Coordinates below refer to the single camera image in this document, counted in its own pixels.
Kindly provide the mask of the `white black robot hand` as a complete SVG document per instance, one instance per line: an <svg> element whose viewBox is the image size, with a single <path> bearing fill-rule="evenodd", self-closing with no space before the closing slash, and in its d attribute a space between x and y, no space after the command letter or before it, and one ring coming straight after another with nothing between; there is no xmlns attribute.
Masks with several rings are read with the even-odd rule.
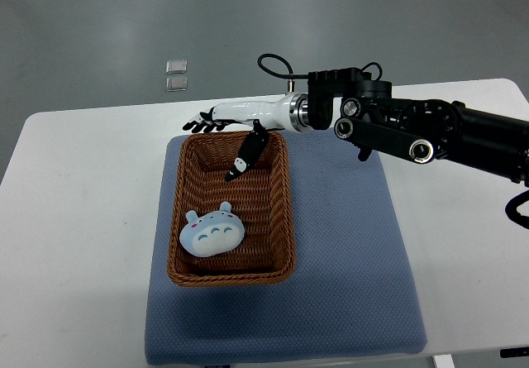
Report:
<svg viewBox="0 0 529 368"><path fill-rule="evenodd" d="M307 131L307 95L289 93L275 102L249 101L238 103L220 103L211 114L200 112L183 128L192 128L192 132L222 131L226 126L207 124L207 122L237 122L252 125L252 130L241 143L237 156L225 181L240 177L250 170L259 160L269 142L267 130Z"/></svg>

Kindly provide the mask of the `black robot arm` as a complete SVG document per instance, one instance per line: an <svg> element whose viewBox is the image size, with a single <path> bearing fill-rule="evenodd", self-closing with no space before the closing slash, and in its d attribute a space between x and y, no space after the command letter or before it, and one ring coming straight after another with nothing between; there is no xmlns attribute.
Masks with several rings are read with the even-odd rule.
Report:
<svg viewBox="0 0 529 368"><path fill-rule="evenodd" d="M302 133L333 128L337 138L359 148L365 161L372 151L423 165L449 160L528 182L528 123L469 109L440 99L395 98L392 84L364 66L296 74L265 73L288 82L276 102L222 103L200 112L184 125L192 133L222 131L231 124L252 129L242 142L230 182L257 163L270 131Z"/></svg>

